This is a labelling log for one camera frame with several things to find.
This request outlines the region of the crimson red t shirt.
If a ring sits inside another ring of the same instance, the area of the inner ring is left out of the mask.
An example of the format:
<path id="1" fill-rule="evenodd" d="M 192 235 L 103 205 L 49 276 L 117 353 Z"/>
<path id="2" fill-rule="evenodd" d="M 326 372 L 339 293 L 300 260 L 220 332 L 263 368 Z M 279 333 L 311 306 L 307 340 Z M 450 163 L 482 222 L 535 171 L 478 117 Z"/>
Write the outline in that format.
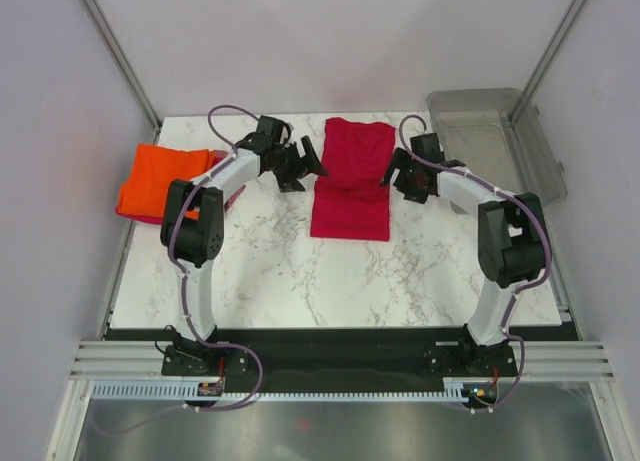
<path id="1" fill-rule="evenodd" d="M 395 148 L 393 126 L 333 117 L 325 123 L 322 164 L 314 186 L 310 235 L 390 240 L 390 188 L 382 185 Z"/>

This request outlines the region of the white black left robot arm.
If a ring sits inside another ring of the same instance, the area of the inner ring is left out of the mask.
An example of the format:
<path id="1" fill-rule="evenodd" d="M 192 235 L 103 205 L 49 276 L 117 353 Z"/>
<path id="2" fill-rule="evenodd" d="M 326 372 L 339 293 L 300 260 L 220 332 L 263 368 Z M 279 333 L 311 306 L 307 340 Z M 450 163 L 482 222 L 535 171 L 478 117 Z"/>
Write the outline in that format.
<path id="1" fill-rule="evenodd" d="M 229 153 L 214 167 L 189 180 L 176 179 L 168 188 L 160 240 L 179 279 L 177 333 L 193 341 L 184 360 L 198 374 L 211 373 L 220 359 L 212 274 L 224 242 L 225 207 L 264 173 L 275 177 L 282 193 L 303 192 L 301 180 L 308 175 L 328 175 L 308 136 L 296 142 L 289 123 L 261 116 L 253 131 L 229 144 Z"/>

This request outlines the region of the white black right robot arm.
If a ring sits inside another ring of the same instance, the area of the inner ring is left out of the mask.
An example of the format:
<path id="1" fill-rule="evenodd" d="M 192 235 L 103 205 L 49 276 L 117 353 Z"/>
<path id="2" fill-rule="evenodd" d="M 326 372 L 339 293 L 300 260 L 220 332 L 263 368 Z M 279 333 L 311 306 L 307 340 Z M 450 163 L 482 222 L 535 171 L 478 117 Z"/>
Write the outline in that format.
<path id="1" fill-rule="evenodd" d="M 451 202 L 477 222 L 478 264 L 485 282 L 466 324 L 472 341 L 458 349 L 467 373 L 483 373 L 494 362 L 493 345 L 508 338 L 516 297 L 542 284 L 551 249 L 540 198 L 502 190 L 457 160 L 447 161 L 433 133 L 415 136 L 394 150 L 381 184 L 406 200 L 424 204 L 430 196 Z"/>

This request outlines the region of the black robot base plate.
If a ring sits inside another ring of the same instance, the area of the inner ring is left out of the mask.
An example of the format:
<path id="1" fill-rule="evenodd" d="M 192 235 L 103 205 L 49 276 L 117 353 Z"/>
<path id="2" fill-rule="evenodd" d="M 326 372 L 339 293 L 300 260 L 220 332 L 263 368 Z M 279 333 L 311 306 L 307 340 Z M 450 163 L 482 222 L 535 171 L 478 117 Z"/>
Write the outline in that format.
<path id="1" fill-rule="evenodd" d="M 447 377 L 507 378 L 508 342 L 477 347 L 463 327 L 218 329 L 215 345 L 173 336 L 165 376 L 220 376 L 234 392 L 257 388 L 372 392 L 441 387 Z"/>

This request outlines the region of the orange t shirt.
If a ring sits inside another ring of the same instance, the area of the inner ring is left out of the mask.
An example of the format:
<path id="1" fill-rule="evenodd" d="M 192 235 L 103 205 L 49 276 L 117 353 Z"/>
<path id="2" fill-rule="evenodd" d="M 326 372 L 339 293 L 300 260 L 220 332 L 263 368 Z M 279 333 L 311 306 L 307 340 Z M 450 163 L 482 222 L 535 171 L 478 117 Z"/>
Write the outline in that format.
<path id="1" fill-rule="evenodd" d="M 212 150 L 138 145 L 130 174 L 120 187 L 115 212 L 138 222 L 161 224 L 170 184 L 205 173 L 219 159 Z"/>

